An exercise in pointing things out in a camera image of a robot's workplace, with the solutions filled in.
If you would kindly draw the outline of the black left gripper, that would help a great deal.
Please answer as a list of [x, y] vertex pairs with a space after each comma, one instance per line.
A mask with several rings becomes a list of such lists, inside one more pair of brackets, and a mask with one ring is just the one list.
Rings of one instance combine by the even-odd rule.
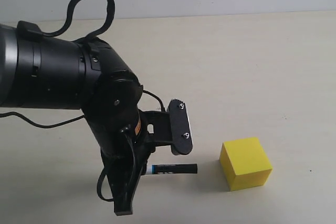
[[141, 111], [126, 108], [121, 111], [89, 110], [89, 127], [96, 138], [103, 162], [101, 182], [108, 180], [111, 198], [101, 196], [115, 207], [132, 207], [140, 177], [147, 168], [149, 156], [157, 142], [164, 138], [148, 132], [148, 125], [164, 137], [170, 137], [170, 116], [167, 112]]

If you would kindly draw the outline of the black and grey left robot arm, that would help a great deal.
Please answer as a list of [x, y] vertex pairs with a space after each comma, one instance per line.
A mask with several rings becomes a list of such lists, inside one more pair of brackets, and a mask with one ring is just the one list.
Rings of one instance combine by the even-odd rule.
[[74, 41], [44, 35], [32, 23], [1, 25], [1, 106], [81, 110], [100, 147], [117, 215], [129, 215], [139, 179], [156, 144], [152, 112], [138, 103], [143, 85], [116, 51], [98, 37]]

